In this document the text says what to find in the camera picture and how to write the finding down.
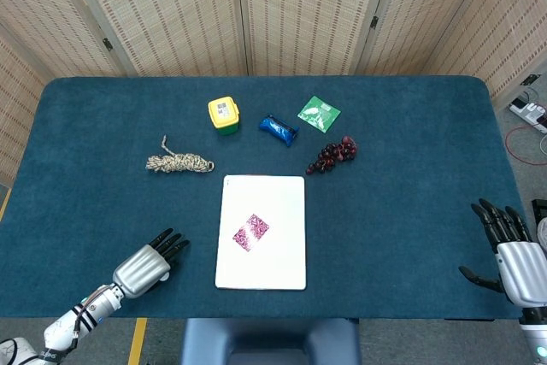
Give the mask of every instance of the chair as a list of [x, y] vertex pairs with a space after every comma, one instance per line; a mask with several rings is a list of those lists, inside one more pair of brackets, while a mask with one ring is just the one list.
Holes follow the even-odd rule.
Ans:
[[186, 322], [182, 365], [361, 365], [359, 322], [194, 318]]

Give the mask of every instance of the white tablet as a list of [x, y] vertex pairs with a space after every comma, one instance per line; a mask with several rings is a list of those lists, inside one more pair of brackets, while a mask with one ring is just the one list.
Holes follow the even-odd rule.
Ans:
[[243, 290], [306, 287], [302, 177], [224, 178], [215, 285]]

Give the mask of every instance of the woven panel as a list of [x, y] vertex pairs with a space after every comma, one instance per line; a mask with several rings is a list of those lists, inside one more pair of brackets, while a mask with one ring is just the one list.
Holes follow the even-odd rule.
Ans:
[[116, 75], [70, 0], [0, 0], [0, 19], [58, 77]]
[[369, 1], [246, 0], [254, 74], [347, 74]]
[[244, 73], [234, 0], [99, 2], [141, 75]]
[[470, 74], [494, 98], [547, 51], [547, 0], [471, 0], [428, 73]]
[[462, 0], [389, 0], [379, 16], [365, 74], [417, 74]]
[[12, 185], [44, 81], [0, 38], [0, 183]]

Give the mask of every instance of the yellow floor line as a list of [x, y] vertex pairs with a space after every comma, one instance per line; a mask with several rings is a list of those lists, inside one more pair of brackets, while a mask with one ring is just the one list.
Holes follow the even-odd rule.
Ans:
[[3, 200], [2, 208], [0, 208], [0, 221], [2, 220], [3, 212], [6, 210], [6, 206], [8, 205], [10, 194], [11, 194], [11, 188], [8, 189], [8, 194], [6, 194], [6, 198]]
[[135, 323], [135, 332], [133, 333], [133, 342], [131, 351], [129, 351], [129, 361], [127, 365], [138, 365], [140, 353], [143, 350], [144, 331], [146, 330], [146, 318], [137, 318]]

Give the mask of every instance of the robot finger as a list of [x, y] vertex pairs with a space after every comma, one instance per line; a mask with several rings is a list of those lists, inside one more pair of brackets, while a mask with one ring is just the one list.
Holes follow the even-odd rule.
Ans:
[[528, 232], [528, 228], [526, 227], [526, 224], [522, 220], [519, 213], [517, 213], [515, 209], [509, 206], [505, 207], [505, 211], [507, 211], [507, 214], [509, 214], [509, 216], [513, 220], [516, 231], [519, 233], [519, 236], [521, 237], [522, 241], [532, 242], [532, 237], [530, 236], [530, 233]]
[[508, 243], [509, 241], [514, 241], [516, 238], [511, 238], [509, 230], [503, 224], [502, 216], [497, 212], [497, 208], [492, 204], [487, 202], [484, 198], [479, 198], [479, 203], [483, 209], [490, 215], [491, 223], [499, 234], [499, 238], [503, 243]]
[[179, 253], [179, 251], [185, 248], [189, 243], [190, 241], [187, 239], [180, 241], [179, 243], [175, 244], [170, 250], [166, 251], [163, 254], [163, 258], [165, 258], [165, 261], [169, 262], [171, 258], [173, 258], [177, 253]]
[[497, 232], [497, 229], [492, 224], [490, 215], [478, 204], [471, 204], [471, 209], [476, 215], [479, 216], [480, 222], [482, 222], [482, 225], [485, 228], [486, 237], [488, 238], [488, 242], [490, 243], [492, 250], [497, 252], [497, 245], [502, 243], [502, 239]]
[[160, 254], [163, 254], [165, 251], [169, 249], [169, 247], [175, 243], [180, 237], [182, 237], [182, 234], [174, 234], [173, 237], [168, 238], [168, 240], [156, 248], [156, 251]]
[[464, 266], [460, 266], [458, 269], [469, 282], [474, 283], [476, 286], [482, 286], [483, 288], [487, 288], [495, 292], [503, 292], [502, 283], [499, 280], [488, 280], [486, 278], [479, 277], [476, 273]]
[[521, 235], [516, 231], [515, 224], [513, 222], [513, 219], [502, 209], [497, 209], [497, 212], [502, 217], [502, 222], [506, 226], [509, 236], [513, 241], [522, 241]]
[[163, 233], [161, 233], [156, 238], [154, 238], [152, 241], [150, 241], [150, 243], [149, 243], [150, 247], [156, 248], [172, 232], [173, 232], [172, 228], [168, 228], [167, 230], [165, 230]]

